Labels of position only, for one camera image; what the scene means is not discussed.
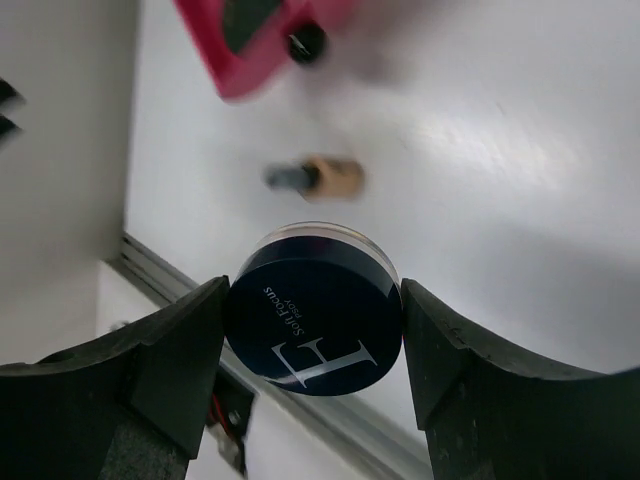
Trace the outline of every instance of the black device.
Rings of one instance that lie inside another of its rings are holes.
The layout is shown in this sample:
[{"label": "black device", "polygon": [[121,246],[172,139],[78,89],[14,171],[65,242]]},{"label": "black device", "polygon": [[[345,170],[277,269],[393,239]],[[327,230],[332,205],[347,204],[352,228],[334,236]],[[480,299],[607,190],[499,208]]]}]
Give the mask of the black device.
[{"label": "black device", "polygon": [[[184,478],[211,406],[228,289],[214,279],[97,340],[0,367],[2,478]],[[411,280],[402,297],[436,479],[640,478],[640,369],[600,375],[541,357]]]}]

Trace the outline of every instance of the gray wall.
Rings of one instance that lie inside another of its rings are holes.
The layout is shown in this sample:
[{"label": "gray wall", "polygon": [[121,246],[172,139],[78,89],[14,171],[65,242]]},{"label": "gray wall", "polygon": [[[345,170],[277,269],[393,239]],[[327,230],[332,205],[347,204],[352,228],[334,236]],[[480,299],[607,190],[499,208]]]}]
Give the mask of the gray wall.
[{"label": "gray wall", "polygon": [[0,147],[0,363],[93,336],[116,254],[137,2],[0,0],[0,77],[26,98]]}]

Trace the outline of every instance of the black ball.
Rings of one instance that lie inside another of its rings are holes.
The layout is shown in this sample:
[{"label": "black ball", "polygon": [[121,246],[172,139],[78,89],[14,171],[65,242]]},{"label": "black ball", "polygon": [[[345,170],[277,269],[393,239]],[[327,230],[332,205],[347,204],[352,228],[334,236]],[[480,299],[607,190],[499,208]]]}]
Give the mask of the black ball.
[{"label": "black ball", "polygon": [[327,34],[316,23],[306,23],[289,35],[289,55],[300,65],[311,65],[325,50]]}]

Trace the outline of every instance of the jar lid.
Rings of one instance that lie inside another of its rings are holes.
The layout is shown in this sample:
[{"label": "jar lid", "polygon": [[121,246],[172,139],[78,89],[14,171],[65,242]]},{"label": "jar lid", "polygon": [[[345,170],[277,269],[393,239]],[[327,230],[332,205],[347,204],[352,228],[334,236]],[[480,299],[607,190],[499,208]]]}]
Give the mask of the jar lid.
[{"label": "jar lid", "polygon": [[306,395],[353,393],[380,380],[402,339],[398,276],[384,253],[345,227],[296,224],[265,238],[225,301],[238,358]]}]

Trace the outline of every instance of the black round object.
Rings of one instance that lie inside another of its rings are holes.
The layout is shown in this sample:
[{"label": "black round object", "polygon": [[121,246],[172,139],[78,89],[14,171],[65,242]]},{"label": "black round object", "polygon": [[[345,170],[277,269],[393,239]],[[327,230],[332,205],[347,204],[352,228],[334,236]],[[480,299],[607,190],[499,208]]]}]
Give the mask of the black round object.
[{"label": "black round object", "polygon": [[327,34],[316,23],[306,23],[289,35],[289,56],[300,65],[314,63],[324,52]]},{"label": "black round object", "polygon": [[393,265],[366,237],[331,224],[292,225],[267,237],[231,286],[224,312],[238,358],[306,395],[372,385],[402,341]]}]

